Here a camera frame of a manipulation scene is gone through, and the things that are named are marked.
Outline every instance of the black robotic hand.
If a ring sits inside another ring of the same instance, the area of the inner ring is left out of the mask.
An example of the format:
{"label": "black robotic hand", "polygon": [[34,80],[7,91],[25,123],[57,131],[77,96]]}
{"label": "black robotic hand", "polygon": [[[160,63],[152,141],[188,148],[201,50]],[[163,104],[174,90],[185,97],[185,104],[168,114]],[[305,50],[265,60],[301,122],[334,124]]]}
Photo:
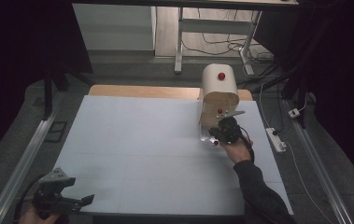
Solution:
{"label": "black robotic hand", "polygon": [[249,151],[251,161],[255,161],[255,154],[252,149],[252,144],[247,140],[246,137],[244,137],[243,133],[241,132],[241,127],[238,125],[237,120],[235,120],[234,117],[221,119],[218,122],[218,128],[210,128],[208,131],[209,134],[214,136],[219,141],[228,144],[232,144],[241,138]]}

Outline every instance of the red dot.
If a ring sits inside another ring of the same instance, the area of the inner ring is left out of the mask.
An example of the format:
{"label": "red dot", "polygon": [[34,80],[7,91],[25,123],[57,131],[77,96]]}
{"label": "red dot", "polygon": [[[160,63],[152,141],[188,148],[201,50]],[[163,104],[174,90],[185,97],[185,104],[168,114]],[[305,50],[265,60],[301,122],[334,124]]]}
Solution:
{"label": "red dot", "polygon": [[226,78],[226,75],[224,74],[224,73],[219,73],[218,74],[218,79],[219,80],[223,80],[223,79],[225,79]]}

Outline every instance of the white paper sheet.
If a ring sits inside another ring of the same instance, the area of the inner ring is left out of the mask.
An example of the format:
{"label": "white paper sheet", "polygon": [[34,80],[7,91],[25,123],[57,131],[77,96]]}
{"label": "white paper sheet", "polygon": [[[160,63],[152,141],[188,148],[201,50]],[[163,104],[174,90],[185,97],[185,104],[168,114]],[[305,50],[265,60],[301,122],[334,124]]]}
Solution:
{"label": "white paper sheet", "polygon": [[[233,163],[199,139],[198,101],[85,96],[55,164],[77,179],[64,197],[95,194],[81,211],[107,214],[242,215]],[[290,203],[256,102],[236,116],[254,141],[266,184]]]}

